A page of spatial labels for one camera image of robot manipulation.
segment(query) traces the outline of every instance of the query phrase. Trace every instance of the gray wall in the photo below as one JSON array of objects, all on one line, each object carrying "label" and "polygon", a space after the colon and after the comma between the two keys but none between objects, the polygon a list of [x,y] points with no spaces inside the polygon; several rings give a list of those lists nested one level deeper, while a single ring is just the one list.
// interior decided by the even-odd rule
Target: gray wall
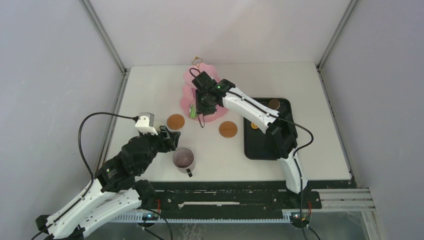
[{"label": "gray wall", "polygon": [[[2,1],[0,34],[0,238],[24,240],[89,182],[78,127],[112,109],[121,73],[76,0]],[[107,120],[84,128],[92,167]]]},{"label": "gray wall", "polygon": [[390,240],[422,238],[424,1],[360,1],[324,66],[342,134]]}]

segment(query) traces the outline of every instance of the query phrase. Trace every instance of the white wall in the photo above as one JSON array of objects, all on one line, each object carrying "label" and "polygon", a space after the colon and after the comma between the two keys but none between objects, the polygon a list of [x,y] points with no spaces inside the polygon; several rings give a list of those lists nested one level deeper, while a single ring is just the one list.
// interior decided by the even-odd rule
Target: white wall
[{"label": "white wall", "polygon": [[349,0],[93,0],[126,67],[320,60]]},{"label": "white wall", "polygon": [[324,67],[388,239],[422,239],[424,1],[361,1]]},{"label": "white wall", "polygon": [[[79,124],[112,109],[121,73],[78,1],[1,6],[0,238],[28,240],[36,217],[59,210],[89,182]],[[83,131],[92,167],[107,120],[92,119]]]}]

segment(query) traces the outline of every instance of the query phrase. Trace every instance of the black tray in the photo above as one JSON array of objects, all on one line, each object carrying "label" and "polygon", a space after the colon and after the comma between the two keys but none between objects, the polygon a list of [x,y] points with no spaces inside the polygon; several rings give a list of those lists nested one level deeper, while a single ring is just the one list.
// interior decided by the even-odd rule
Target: black tray
[{"label": "black tray", "polygon": [[[254,97],[254,100],[258,101],[260,104],[268,107],[268,102],[272,99],[277,99],[280,103],[278,111],[280,113],[284,111],[292,112],[292,106],[290,105],[289,100],[285,98],[273,98],[273,97]],[[258,129],[253,129],[251,127],[251,121],[244,118],[243,128],[244,128],[244,155],[251,160],[277,160],[271,156],[267,151],[265,151],[264,142],[265,134]]]}]

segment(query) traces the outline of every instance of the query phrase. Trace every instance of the mug handle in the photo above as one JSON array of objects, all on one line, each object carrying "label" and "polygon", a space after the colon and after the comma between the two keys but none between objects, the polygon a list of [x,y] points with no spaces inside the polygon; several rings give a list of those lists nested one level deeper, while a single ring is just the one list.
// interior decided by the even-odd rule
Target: mug handle
[{"label": "mug handle", "polygon": [[187,170],[187,174],[188,174],[188,176],[189,176],[190,178],[191,178],[191,177],[193,177],[192,171],[190,171],[190,169],[189,169],[189,168],[187,168],[186,170]]}]

